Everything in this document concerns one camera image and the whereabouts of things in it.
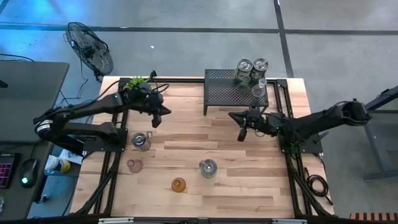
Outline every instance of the green plant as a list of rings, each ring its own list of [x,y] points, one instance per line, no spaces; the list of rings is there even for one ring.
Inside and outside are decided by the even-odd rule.
[[[143,77],[136,77],[130,79],[130,81],[126,84],[126,88],[131,90],[134,86],[140,85],[141,83],[147,83],[147,80],[145,80]]]

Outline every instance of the black electric fan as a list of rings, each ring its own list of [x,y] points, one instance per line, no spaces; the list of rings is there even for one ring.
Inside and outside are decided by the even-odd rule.
[[[80,60],[99,77],[109,75],[113,70],[112,57],[108,45],[95,35],[86,25],[80,22],[68,23],[66,37]]]

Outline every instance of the desk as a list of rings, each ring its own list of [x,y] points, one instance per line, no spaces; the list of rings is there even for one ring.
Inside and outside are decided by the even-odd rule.
[[[105,77],[101,93],[120,77]],[[310,113],[303,79],[287,79],[295,117]],[[109,93],[116,91],[114,86]],[[269,108],[276,112],[274,90],[268,88]],[[248,131],[244,142],[237,142],[238,125],[229,111],[246,107],[214,106],[203,116],[203,84],[171,83],[163,92],[164,105],[172,113],[163,116],[154,129],[151,116],[130,111],[127,119],[129,139],[119,166],[112,217],[229,217],[291,218],[294,216],[290,197],[285,157],[277,138],[257,137]],[[111,120],[110,114],[98,114],[95,124]],[[137,132],[152,131],[152,147],[139,152],[129,141]],[[71,212],[77,211],[98,186],[104,153],[94,152],[83,161]],[[132,174],[129,159],[141,159],[143,170]],[[213,159],[218,165],[216,176],[201,176],[199,162]],[[321,162],[303,154],[304,166],[311,174],[325,177]],[[182,177],[187,188],[182,193],[171,189],[171,182]],[[106,204],[105,189],[102,209]],[[300,208],[304,211],[299,190]],[[324,198],[318,201],[333,213]]]
[[[37,194],[41,194],[43,171],[52,152],[52,144],[39,144],[32,155],[39,160],[37,182],[33,187],[21,187],[19,169],[30,158],[34,142],[39,139],[34,134],[33,118],[54,106],[68,68],[69,64],[59,62],[0,61],[1,80],[9,85],[8,88],[0,88],[1,137],[7,141],[0,142],[0,151],[19,146],[4,152],[17,152],[21,155],[9,188],[0,190],[0,196],[5,199],[0,220],[25,219]]]

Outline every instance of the keyboard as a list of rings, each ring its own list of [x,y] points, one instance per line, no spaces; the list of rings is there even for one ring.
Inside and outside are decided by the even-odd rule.
[[[9,188],[18,158],[18,153],[0,154],[0,189]]]

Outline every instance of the fan stand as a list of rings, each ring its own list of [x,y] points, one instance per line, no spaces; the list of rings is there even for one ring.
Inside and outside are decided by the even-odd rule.
[[[95,80],[97,80],[97,82],[100,82],[100,83],[102,83],[102,80],[100,80],[100,78],[99,78],[99,77],[104,77],[104,75],[103,75],[103,74],[101,74],[101,73],[100,73],[100,71],[98,71],[98,70],[95,70],[95,71],[94,71],[94,76],[95,76]]]

